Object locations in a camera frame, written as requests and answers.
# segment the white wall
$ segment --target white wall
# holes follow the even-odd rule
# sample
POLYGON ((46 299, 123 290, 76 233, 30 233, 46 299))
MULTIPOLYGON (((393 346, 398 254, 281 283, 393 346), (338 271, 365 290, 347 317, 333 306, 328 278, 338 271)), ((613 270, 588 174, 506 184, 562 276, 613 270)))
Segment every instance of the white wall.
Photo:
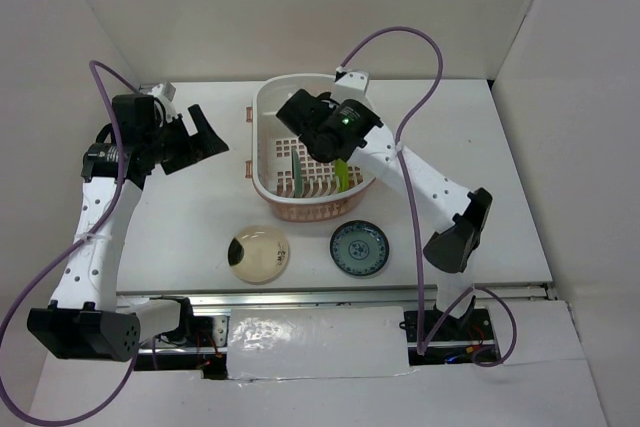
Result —
POLYGON ((534 0, 494 85, 612 427, 637 425, 640 0, 534 0))
MULTIPOLYGON (((449 78, 494 78, 530 0, 87 0, 142 81, 264 79, 331 71, 381 27, 425 29, 449 78)), ((358 59, 378 77, 435 72, 407 36, 358 59)))
MULTIPOLYGON (((82 154, 107 122, 87 68, 92 58, 133 80, 83 0, 0 0, 0 315, 73 238, 82 154)), ((117 92, 109 82, 111 92, 117 92)), ((26 302, 46 306, 47 285, 26 302)), ((27 409, 45 350, 26 332, 27 309, 10 327, 0 368, 27 409)), ((0 405, 0 425, 22 425, 0 405)))

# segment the dish rack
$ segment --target dish rack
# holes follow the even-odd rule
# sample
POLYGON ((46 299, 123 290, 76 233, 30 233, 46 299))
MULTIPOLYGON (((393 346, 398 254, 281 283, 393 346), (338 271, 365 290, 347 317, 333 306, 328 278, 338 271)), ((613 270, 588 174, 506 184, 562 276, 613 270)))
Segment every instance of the dish rack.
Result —
MULTIPOLYGON (((295 74, 267 81, 256 92, 247 121, 252 122, 252 159, 247 177, 258 194, 269 202, 276 217, 292 222, 328 220, 346 214, 364 197, 374 177, 349 165, 349 188, 340 192, 333 164, 313 160, 300 142, 276 117, 276 112, 299 89, 312 95, 330 91, 333 77, 323 74, 295 74), (298 153, 302 177, 301 195, 295 197, 292 149, 298 153)), ((373 109, 368 101, 367 107, 373 109)))

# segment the yellow-green object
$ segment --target yellow-green object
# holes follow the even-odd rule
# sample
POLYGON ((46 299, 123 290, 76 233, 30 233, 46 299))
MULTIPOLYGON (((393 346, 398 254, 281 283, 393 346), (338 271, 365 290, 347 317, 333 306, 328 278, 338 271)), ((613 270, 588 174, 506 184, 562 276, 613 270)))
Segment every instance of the yellow-green object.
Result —
POLYGON ((342 159, 336 160, 333 164, 333 173, 340 183, 338 192, 349 190, 349 166, 347 163, 342 159))

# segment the dark blue plate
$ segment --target dark blue plate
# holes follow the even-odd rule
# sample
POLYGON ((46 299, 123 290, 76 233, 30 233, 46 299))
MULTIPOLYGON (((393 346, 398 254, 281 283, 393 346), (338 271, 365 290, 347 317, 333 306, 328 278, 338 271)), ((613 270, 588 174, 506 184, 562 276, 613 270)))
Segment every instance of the dark blue plate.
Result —
POLYGON ((331 258, 341 270, 356 277, 379 272, 389 259, 389 241, 371 222, 354 220, 331 236, 331 258))

